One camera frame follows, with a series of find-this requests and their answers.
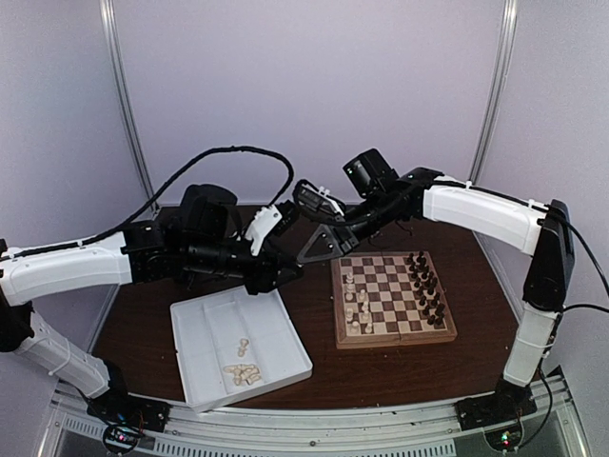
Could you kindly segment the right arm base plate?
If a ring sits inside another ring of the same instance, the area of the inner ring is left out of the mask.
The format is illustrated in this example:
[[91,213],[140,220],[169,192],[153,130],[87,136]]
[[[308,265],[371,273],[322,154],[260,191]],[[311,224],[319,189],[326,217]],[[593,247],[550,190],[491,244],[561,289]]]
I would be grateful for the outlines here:
[[517,421],[522,416],[535,413],[538,408],[531,397],[516,402],[509,396],[490,393],[479,397],[468,397],[455,404],[462,431],[491,427]]

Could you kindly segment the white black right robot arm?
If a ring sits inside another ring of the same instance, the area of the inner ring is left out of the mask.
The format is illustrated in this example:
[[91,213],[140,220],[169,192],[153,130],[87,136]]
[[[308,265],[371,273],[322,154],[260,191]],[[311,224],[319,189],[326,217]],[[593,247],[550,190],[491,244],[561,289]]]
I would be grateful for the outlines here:
[[523,406],[564,310],[575,264],[567,206],[559,200],[548,205],[524,202],[428,168],[399,175],[376,149],[356,156],[344,165],[344,172],[362,199],[352,209],[344,209],[327,190],[305,179],[292,192],[299,212],[318,223],[319,234],[328,236],[331,259],[350,253],[384,226],[410,219],[469,229],[530,256],[521,322],[487,403],[494,419],[509,419]]

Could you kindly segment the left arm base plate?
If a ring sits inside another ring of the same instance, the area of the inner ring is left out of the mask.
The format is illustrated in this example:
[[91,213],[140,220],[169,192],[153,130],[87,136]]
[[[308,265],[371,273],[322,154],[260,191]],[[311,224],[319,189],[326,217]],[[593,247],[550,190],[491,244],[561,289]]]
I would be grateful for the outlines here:
[[87,414],[106,425],[117,425],[134,431],[163,432],[170,404],[141,397],[87,399]]

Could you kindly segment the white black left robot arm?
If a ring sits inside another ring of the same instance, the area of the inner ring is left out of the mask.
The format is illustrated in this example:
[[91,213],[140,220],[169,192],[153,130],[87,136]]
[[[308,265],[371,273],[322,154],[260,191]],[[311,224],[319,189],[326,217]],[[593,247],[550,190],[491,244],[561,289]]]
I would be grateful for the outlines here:
[[179,208],[165,220],[126,223],[98,241],[75,240],[39,248],[1,247],[1,349],[44,367],[71,383],[117,423],[137,412],[121,369],[91,356],[35,315],[34,299],[105,285],[137,285],[198,275],[236,278],[251,295],[267,293],[301,277],[298,263],[267,238],[293,224],[295,205],[260,208],[246,228],[239,224],[237,197],[215,185],[191,185]]

